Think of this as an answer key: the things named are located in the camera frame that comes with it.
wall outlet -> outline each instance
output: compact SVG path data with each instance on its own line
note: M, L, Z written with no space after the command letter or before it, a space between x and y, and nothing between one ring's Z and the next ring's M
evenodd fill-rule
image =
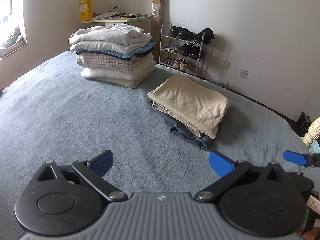
M242 69L240 71L240 77L247 78L249 71Z
M230 62L227 62L227 61L222 61L222 68L228 70L229 69L229 66L230 66Z

stack of folded clothes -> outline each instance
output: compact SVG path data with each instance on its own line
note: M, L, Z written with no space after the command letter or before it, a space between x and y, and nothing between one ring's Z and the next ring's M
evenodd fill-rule
M156 67L152 36L131 25L96 26L78 30L69 39L84 78L136 88Z
M207 150L216 137L218 125L230 107L219 92L175 74L148 93L154 111L165 119L170 132Z

carved bedpost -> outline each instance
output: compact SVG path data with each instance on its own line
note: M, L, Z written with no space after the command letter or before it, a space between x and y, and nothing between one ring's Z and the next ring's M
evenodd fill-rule
M309 127L308 133L301 137L305 145L310 148L310 144L313 143L313 140L317 140L320 136L320 117L316 119Z

dark gray pants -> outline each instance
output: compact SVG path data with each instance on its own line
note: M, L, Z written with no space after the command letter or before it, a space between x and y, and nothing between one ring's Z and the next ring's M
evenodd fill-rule
M152 108L159 116L165 119L165 124L169 126L169 131L172 132L173 134L179 136L180 138L184 139L185 141L193 144L194 146L202 149L202 150L207 150L208 147L210 146L212 139L203 134L201 137L195 136L190 130L186 128L186 126L174 119L172 116L163 113L161 111L158 111L154 108Z

folded towel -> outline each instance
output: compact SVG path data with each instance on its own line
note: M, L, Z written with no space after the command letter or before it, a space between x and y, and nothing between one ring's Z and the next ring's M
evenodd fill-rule
M151 40L151 38L152 36L150 34L146 34L145 38L142 41L128 45L118 44L112 41L79 41L78 43L71 45L70 51L77 51L80 49L113 50L118 53L127 55L135 49L143 48Z
M95 26L78 30L69 39L70 45L80 41L112 41L118 44L128 45L141 42L146 37L143 29L132 25Z
M153 41L150 41L145 46L143 46L142 48L137 48L137 49L131 51L129 54L123 54L123 53L119 53L119 52L116 52L116 51L113 51L113 50L105 50L105 49L101 49L101 50L99 50L99 49L78 49L77 52L80 52L80 51L83 51L83 50L99 51L99 52L107 53L109 55L113 55L115 57L132 58L137 53L147 52L149 49L152 49L154 45L155 45L155 43Z
M148 97L211 139L216 137L218 124L230 107L224 95L201 87L181 74L167 79L149 92Z
M81 72L81 76L84 78L115 78L115 79L125 79L125 80L135 80L135 78L141 74L150 64L154 63L153 56L145 60L141 65L136 67L131 72L124 72L119 69L109 69L109 68L85 68Z
M108 56L105 54L97 54L84 52L77 55L76 62L79 66L85 68L109 68L109 69L119 69L124 72L131 72L136 67L141 65L147 59L153 57L151 53L143 58L138 58L138 61L127 61L122 60L113 56Z
M112 54L109 54L109 53L105 53L105 52L99 51L99 50L78 50L76 53L77 53L77 55L80 55L81 53L89 52L89 53L104 54L104 55L116 57L116 58L119 58L119 59L122 59L122 60L131 60L131 59L133 59L133 60L140 60L142 57L147 56L147 55L148 55L150 52L152 52L153 50L154 50L154 47L151 47L151 49L148 49L148 50L146 50L145 52L134 54L134 56L131 57L131 58L118 57L118 56L115 56L115 55L112 55Z
M101 80L104 82L109 82L113 84L117 84L123 87L128 87L128 88L137 88L137 85L144 80L149 74L151 74L154 70L156 69L156 63L153 62L150 64L149 67L147 67L142 73L140 73L135 80L124 80L124 79L114 79L114 78L93 78L96 80Z

